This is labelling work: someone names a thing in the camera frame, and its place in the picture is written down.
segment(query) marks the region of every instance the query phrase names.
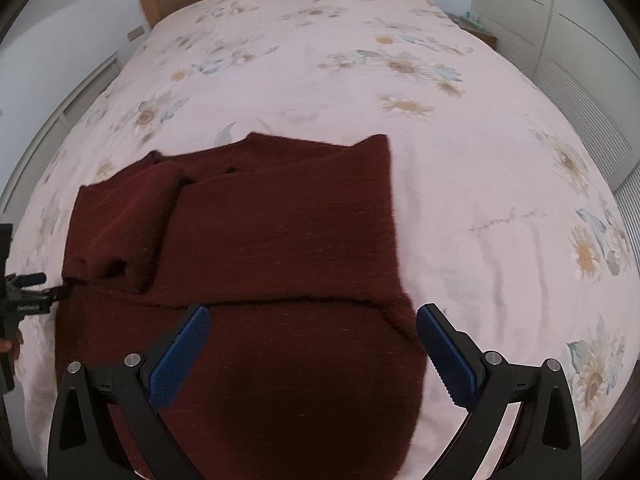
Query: maroon sweater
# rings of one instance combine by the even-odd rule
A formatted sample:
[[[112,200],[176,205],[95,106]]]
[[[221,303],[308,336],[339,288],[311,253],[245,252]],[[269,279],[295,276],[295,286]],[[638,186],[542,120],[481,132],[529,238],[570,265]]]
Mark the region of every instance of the maroon sweater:
[[[426,358],[398,279],[389,166],[384,136],[343,147],[249,134],[152,152],[82,187],[58,378],[71,360],[141,351],[188,304],[207,304],[209,340],[161,411],[205,478],[393,478]]]

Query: metal pin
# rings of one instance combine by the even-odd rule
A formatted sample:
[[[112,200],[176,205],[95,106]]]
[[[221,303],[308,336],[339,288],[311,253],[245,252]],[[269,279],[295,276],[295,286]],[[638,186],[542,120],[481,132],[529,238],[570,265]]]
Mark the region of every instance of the metal pin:
[[[491,365],[499,365],[502,362],[502,356],[498,352],[487,352],[484,358]]]
[[[82,365],[80,364],[80,362],[73,361],[72,363],[69,363],[68,367],[66,367],[66,371],[69,372],[70,374],[75,374],[79,372],[80,368],[82,368]]]
[[[140,362],[140,356],[138,354],[129,354],[124,358],[124,364],[128,367],[137,365]]]
[[[546,360],[546,365],[549,367],[550,370],[554,371],[554,372],[559,372],[561,370],[561,366],[560,363],[558,361],[556,361],[555,359],[547,359]]]

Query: human hand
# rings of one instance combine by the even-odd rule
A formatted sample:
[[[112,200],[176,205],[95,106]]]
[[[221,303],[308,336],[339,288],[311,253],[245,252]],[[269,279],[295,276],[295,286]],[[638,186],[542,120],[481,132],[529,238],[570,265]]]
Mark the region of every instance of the human hand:
[[[18,330],[13,341],[0,339],[0,353],[13,352],[14,361],[17,361],[18,357],[20,357],[20,345],[22,344],[24,344],[24,339],[22,339],[22,332]]]

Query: floral bedspread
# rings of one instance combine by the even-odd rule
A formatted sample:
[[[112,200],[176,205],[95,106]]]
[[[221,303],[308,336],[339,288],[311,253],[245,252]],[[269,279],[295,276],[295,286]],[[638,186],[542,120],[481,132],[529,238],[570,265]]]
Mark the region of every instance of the floral bedspread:
[[[593,433],[640,348],[640,280],[620,213],[558,109],[430,0],[206,0],[169,16],[65,140],[9,269],[60,281],[81,184],[150,150],[202,150],[252,130],[340,144],[387,134],[400,273],[415,307],[437,303],[510,362],[560,360],[581,437]],[[18,364],[43,463],[53,326],[23,322]],[[428,368],[399,478],[422,478],[465,413]]]

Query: blue gripper pad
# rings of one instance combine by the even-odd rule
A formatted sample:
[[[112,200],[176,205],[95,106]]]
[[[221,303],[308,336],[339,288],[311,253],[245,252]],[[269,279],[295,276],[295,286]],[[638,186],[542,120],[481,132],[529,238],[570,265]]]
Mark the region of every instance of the blue gripper pad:
[[[444,318],[444,322],[449,323],[442,313],[440,315]],[[479,386],[476,384],[476,375],[472,367],[427,306],[418,309],[415,322],[418,337],[453,403],[462,408],[471,409],[476,403]]]
[[[209,311],[203,306],[198,307],[149,374],[146,399],[155,412],[174,402],[187,372],[209,336],[210,326]]]

